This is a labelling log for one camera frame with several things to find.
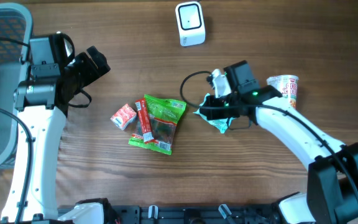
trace paper cup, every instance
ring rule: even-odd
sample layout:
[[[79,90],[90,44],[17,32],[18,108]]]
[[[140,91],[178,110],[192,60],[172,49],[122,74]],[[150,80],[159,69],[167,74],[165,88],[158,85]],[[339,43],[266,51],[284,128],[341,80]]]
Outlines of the paper cup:
[[[299,78],[296,75],[279,75],[268,78],[266,82],[282,93],[283,97],[288,99],[291,106],[296,108],[298,80]]]

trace red and white packet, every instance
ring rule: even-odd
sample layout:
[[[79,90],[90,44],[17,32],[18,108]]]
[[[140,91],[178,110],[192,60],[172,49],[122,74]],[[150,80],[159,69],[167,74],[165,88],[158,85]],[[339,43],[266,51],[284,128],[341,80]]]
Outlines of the red and white packet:
[[[128,105],[125,104],[121,109],[115,113],[110,120],[121,130],[127,128],[128,124],[133,122],[136,118],[136,112]]]
[[[152,134],[152,125],[150,123],[149,112],[147,112],[146,99],[142,98],[140,100],[135,101],[135,105],[137,108],[137,114],[139,115],[139,121],[142,125],[142,133],[143,133],[143,142],[150,143],[153,138]]]

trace perforated bin side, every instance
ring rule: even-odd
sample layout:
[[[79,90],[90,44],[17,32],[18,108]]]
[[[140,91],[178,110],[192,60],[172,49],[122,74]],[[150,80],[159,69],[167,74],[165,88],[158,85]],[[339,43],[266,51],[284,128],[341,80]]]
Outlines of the perforated bin side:
[[[0,37],[29,43],[32,34],[30,11],[20,4],[0,4]],[[13,92],[26,79],[29,48],[0,41],[0,108],[17,114]],[[14,165],[17,123],[0,113],[0,169]]]

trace wooden surface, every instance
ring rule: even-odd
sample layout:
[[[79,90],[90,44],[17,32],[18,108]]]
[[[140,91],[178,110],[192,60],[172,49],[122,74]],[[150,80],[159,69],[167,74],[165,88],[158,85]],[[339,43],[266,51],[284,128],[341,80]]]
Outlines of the wooden surface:
[[[180,99],[190,73],[246,59],[261,85],[298,75],[298,110],[345,143],[358,141],[358,1],[203,1],[206,42],[180,46],[178,2],[29,4],[34,33],[58,30],[76,52],[95,45],[111,71],[86,88],[87,109],[70,109],[60,143],[59,205],[107,197],[113,205],[273,202],[306,191],[306,171],[260,127],[219,131],[188,108],[166,156],[127,144],[110,117],[144,93]],[[205,77],[186,84],[194,102],[210,92]],[[85,102],[77,96],[73,103]],[[246,118],[233,126],[244,126]],[[0,171],[0,214],[12,171]]]

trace red wrapper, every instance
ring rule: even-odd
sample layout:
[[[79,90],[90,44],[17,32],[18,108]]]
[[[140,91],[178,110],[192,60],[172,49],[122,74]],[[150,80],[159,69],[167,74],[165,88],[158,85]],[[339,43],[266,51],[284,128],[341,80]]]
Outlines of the red wrapper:
[[[152,142],[153,134],[152,134],[152,126],[150,124],[149,113],[147,112],[147,105],[145,98],[135,101],[137,114],[139,115],[139,121],[142,125],[142,133],[143,133],[143,142],[150,143]]]

